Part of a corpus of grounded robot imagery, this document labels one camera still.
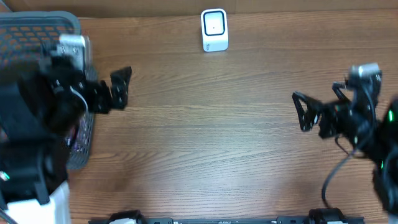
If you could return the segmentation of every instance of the white base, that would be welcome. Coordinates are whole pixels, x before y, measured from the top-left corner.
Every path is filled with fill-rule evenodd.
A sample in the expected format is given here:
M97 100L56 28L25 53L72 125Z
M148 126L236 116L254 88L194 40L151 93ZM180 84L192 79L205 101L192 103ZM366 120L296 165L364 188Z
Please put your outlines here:
M203 50L214 52L228 48L228 23L223 9L207 9L200 16Z
M18 224L71 224L69 185L65 181L51 195L50 202L40 205L36 199L7 204L5 212Z

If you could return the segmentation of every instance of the wooden wall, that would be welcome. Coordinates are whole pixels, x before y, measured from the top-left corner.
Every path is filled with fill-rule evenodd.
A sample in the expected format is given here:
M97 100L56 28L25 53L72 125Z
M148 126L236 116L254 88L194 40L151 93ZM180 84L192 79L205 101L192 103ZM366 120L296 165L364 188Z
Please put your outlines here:
M228 13L397 8L398 0L3 0L13 11L70 11L79 17L197 15L222 7Z

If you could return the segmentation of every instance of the wood grain surface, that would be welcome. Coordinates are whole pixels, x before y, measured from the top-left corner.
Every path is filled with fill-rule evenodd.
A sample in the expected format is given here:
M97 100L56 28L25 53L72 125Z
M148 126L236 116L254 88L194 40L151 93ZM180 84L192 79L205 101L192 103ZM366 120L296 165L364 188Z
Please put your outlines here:
M398 8L398 0L3 0L13 11L68 11L78 17L200 15L205 9L227 13L326 11Z
M229 49L205 54L200 18L81 20L99 77L130 65L129 104L96 116L88 165L70 175L74 223L140 209L147 217L264 218L322 207L344 158L299 128L292 92L333 100L352 64L384 72L377 115L398 85L398 11L237 14ZM327 196L385 223L369 161L352 160Z

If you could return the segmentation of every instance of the green led light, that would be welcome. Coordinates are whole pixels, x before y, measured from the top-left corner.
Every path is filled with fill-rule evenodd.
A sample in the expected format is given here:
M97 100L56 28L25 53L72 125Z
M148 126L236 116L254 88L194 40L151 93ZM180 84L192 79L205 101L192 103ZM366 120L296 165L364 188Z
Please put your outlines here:
M7 181L10 179L10 176L8 176L8 174L6 174L4 171L0 171L0 179Z
M392 113L392 110L388 111L388 117L390 119L390 122L394 120L394 114Z

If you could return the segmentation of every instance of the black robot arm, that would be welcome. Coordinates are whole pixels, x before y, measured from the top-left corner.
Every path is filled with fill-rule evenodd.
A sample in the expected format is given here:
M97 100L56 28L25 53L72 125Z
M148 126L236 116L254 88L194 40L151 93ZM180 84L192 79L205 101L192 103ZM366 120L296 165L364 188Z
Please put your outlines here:
M376 63L352 66L345 82L332 86L336 101L322 103L299 92L292 95L302 131L309 131L319 121L322 139L334 137L338 143L343 136L354 148L325 181L322 199L328 208L325 192L330 179L356 151L362 151L376 165L374 189L384 209L398 214L398 100L391 103L383 121L376 120L381 77ZM341 89L354 91L353 99L349 100ZM301 102L306 104L306 111Z

